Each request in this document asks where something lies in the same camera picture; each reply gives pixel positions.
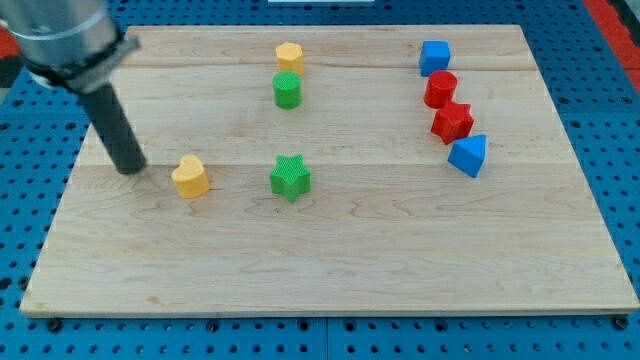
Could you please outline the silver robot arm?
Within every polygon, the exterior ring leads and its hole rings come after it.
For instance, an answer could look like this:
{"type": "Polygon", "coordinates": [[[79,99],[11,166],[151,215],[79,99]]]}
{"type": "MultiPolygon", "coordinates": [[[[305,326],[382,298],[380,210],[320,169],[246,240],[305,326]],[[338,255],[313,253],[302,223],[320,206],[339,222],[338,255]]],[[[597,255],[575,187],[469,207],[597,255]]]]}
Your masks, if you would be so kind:
{"type": "Polygon", "coordinates": [[[140,48],[100,0],[1,0],[1,25],[16,39],[32,77],[77,95],[116,170],[135,174],[146,158],[110,82],[140,48]]]}

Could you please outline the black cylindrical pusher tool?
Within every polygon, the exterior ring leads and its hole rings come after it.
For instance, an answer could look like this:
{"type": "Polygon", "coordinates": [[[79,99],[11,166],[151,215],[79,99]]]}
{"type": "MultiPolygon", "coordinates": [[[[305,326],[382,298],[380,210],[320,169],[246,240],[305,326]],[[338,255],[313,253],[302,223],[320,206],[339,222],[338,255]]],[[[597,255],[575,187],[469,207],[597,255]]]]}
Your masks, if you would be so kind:
{"type": "Polygon", "coordinates": [[[112,85],[81,93],[78,98],[117,172],[140,172],[146,158],[112,85]]]}

